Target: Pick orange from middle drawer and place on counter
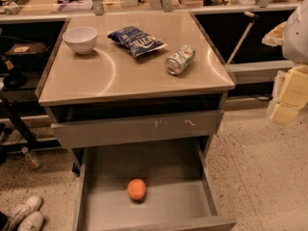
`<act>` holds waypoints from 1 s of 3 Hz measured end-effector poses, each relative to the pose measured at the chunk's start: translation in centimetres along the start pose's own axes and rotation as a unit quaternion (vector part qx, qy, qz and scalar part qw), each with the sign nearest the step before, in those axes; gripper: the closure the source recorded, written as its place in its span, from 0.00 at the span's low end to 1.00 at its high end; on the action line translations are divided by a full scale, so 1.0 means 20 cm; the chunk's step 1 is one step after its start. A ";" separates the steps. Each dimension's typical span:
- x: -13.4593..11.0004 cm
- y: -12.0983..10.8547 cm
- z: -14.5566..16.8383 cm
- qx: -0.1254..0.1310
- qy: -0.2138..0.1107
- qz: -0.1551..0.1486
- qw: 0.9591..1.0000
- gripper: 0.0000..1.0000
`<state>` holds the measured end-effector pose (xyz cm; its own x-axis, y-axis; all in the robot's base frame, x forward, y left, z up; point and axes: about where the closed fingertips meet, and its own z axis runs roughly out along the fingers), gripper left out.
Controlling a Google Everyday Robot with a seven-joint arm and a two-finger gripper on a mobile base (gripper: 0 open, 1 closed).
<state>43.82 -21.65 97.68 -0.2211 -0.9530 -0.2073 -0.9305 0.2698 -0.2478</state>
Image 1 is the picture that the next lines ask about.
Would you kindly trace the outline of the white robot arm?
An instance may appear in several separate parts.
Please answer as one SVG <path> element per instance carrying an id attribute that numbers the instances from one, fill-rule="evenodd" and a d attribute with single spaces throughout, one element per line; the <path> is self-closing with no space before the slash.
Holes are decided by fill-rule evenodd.
<path id="1" fill-rule="evenodd" d="M 278 72 L 269 105 L 269 119 L 287 124 L 308 103 L 308 0 L 303 0 L 288 18 L 282 52 L 286 59 L 298 66 L 287 73 Z"/>

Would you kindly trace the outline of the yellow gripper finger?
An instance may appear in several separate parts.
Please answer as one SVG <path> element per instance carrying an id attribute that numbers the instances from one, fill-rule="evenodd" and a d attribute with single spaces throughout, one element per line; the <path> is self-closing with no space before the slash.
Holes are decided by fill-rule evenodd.
<path id="1" fill-rule="evenodd" d="M 279 70 L 274 80 L 269 119 L 288 124 L 308 103 L 308 65 L 302 64 L 288 72 Z"/>

